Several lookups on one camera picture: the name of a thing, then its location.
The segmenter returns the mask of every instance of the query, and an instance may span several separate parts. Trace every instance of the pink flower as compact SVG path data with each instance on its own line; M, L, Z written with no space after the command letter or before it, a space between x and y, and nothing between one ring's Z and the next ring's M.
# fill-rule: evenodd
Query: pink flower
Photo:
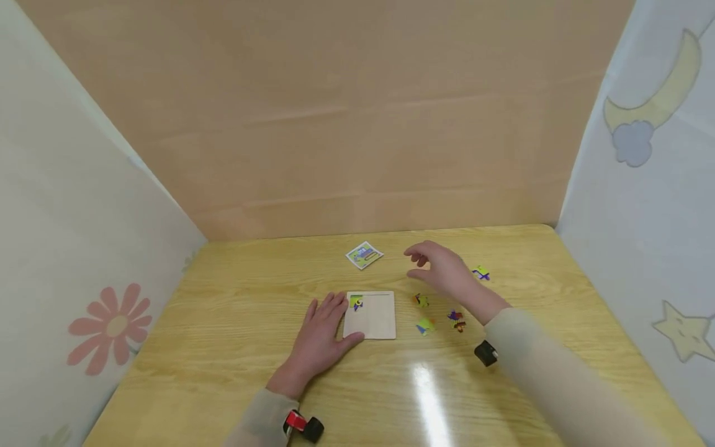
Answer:
M67 365L77 365L94 349L97 351L89 361L87 375L98 375L104 370L109 358L109 349L114 343L114 358L117 364L124 365L129 361L129 344L127 337L136 343L147 338L147 330L143 329L152 322L150 315L139 317L149 307L149 298L145 298L136 306L139 298L139 284L129 284L124 291L122 306L117 303L114 289L107 287L99 294L99 301L92 301L87 306L87 312L98 318L77 318L69 325L72 335L92 335L77 346L67 356Z

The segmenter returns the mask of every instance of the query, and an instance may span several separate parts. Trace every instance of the star print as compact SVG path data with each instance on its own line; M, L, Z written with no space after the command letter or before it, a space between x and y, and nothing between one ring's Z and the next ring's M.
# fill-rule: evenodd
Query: star print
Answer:
M670 338L681 362L690 360L694 354L715 361L715 350L705 339L712 318L683 316L667 301L663 301L663 310L665 319L656 321L653 327Z

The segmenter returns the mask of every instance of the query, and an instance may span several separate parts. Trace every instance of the puzzle picture card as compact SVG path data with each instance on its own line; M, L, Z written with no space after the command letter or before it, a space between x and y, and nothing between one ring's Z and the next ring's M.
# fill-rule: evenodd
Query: puzzle picture card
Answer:
M394 340L395 327L394 292L348 292L349 307L345 312L342 336L362 332L373 340Z
M353 248L345 255L357 268L364 269L383 256L383 253L370 245L368 241Z

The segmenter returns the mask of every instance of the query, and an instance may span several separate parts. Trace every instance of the white puzzle board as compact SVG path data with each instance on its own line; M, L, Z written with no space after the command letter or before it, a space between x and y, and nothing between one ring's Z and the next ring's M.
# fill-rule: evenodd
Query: white puzzle board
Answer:
M373 340L397 338L394 292L348 292L347 302L343 337L362 332L365 338Z

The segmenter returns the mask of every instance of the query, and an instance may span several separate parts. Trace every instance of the hand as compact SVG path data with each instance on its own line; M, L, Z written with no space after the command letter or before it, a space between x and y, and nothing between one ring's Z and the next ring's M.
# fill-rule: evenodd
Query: hand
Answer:
M316 375L336 364L349 350L365 339L361 332L335 339L337 326L347 310L345 292L327 294L320 306L313 300L303 326L293 343L288 360L268 381L268 390L296 401Z
M422 280L439 293L451 296L483 325L502 309L511 307L501 296L479 283L459 255L436 242L426 240L415 244L405 250L405 256L411 256L418 267L430 263L429 270L412 269L407 272L408 277Z

